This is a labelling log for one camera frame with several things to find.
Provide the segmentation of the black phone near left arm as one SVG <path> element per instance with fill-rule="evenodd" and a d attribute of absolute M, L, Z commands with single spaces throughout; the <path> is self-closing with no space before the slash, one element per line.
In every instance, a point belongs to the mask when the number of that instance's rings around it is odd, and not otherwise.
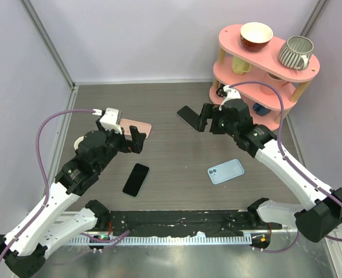
<path fill-rule="evenodd" d="M 136 197 L 147 178 L 149 169 L 150 168 L 148 166 L 136 163 L 122 189 L 122 192 L 129 196 Z"/>

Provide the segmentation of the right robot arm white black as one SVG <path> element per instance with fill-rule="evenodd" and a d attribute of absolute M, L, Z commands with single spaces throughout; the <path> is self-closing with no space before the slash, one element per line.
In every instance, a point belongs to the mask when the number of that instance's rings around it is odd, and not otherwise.
<path fill-rule="evenodd" d="M 289 217 L 288 226 L 295 225 L 306 239 L 317 243 L 342 224 L 342 188 L 318 180 L 285 150 L 276 134 L 253 123 L 243 100 L 228 100 L 222 106 L 205 103 L 197 117 L 199 132 L 208 119 L 211 133 L 231 136 L 238 148 L 266 165 L 299 200 L 302 207 Z"/>

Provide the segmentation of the black phone silver edge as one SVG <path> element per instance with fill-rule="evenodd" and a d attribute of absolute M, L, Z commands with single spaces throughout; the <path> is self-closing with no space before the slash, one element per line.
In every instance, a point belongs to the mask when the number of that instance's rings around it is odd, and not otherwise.
<path fill-rule="evenodd" d="M 184 121 L 189 127 L 197 132 L 204 132 L 205 124 L 202 123 L 202 117 L 185 105 L 176 112 L 176 115 Z"/>

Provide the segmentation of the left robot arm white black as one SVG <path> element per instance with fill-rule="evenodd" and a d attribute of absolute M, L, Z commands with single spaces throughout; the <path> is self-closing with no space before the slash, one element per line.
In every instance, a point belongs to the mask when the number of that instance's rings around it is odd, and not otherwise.
<path fill-rule="evenodd" d="M 55 177 L 42 199 L 12 231 L 0 235 L 0 258 L 18 277 L 32 277 L 46 259 L 77 234 L 94 228 L 103 231 L 109 210 L 98 200 L 89 201 L 78 213 L 53 227 L 55 220 L 96 181 L 118 152 L 140 153 L 146 134 L 130 127 L 131 138 L 99 128 L 75 142 L 75 157 Z"/>

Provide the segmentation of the pink phone case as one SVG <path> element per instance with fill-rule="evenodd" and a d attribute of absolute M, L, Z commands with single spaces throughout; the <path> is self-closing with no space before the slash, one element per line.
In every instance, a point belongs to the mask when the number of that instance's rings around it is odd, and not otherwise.
<path fill-rule="evenodd" d="M 139 133 L 145 133 L 146 134 L 146 138 L 148 138 L 148 136 L 150 135 L 151 128 L 152 128 L 151 124 L 149 124 L 149 123 L 138 122 L 138 121 L 130 120 L 130 119 L 121 119 L 120 126 L 123 128 L 124 134 L 126 136 L 131 135 L 130 127 L 135 126 L 135 127 L 137 127 Z"/>

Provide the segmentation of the blue phone case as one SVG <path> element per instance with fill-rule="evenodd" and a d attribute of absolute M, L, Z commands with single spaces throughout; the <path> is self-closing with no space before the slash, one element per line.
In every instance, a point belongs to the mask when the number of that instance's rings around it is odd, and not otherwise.
<path fill-rule="evenodd" d="M 239 177 L 245 173 L 238 159 L 233 159 L 207 170 L 212 184 L 217 185 L 230 179 Z"/>

